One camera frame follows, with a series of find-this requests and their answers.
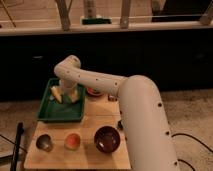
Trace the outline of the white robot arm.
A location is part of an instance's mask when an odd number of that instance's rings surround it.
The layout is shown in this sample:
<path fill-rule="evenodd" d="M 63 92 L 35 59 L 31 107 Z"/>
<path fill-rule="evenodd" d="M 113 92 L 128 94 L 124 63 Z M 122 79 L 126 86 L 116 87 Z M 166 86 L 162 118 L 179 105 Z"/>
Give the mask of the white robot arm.
<path fill-rule="evenodd" d="M 64 90 L 77 82 L 118 98 L 131 171 L 180 171 L 156 84 L 146 76 L 117 76 L 83 70 L 80 65 L 71 55 L 54 67 L 54 73 Z"/>

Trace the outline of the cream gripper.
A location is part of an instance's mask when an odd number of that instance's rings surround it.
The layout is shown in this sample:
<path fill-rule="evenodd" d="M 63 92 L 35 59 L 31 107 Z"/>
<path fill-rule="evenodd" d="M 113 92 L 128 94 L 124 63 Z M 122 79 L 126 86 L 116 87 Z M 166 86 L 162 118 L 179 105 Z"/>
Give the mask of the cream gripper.
<path fill-rule="evenodd" d="M 59 85 L 61 87 L 61 91 L 64 94 L 67 94 L 71 99 L 78 98 L 78 90 L 76 82 L 66 82 L 64 80 L 60 80 Z"/>

